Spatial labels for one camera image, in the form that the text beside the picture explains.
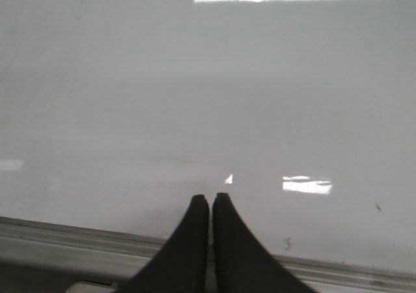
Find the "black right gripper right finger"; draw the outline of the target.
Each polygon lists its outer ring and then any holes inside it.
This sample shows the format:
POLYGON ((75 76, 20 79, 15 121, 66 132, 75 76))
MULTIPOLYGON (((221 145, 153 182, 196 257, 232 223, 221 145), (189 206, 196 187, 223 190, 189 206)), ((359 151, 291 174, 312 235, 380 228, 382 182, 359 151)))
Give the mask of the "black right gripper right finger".
POLYGON ((313 292, 256 239, 227 193, 213 203, 214 259, 219 292, 313 292))

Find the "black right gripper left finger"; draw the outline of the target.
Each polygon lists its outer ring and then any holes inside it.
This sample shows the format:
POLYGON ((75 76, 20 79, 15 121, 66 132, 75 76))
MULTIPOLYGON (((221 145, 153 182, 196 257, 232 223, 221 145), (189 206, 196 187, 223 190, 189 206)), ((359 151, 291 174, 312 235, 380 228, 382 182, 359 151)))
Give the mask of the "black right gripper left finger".
POLYGON ((209 206, 201 195, 190 204, 163 247, 120 292, 203 292, 207 265, 209 206))

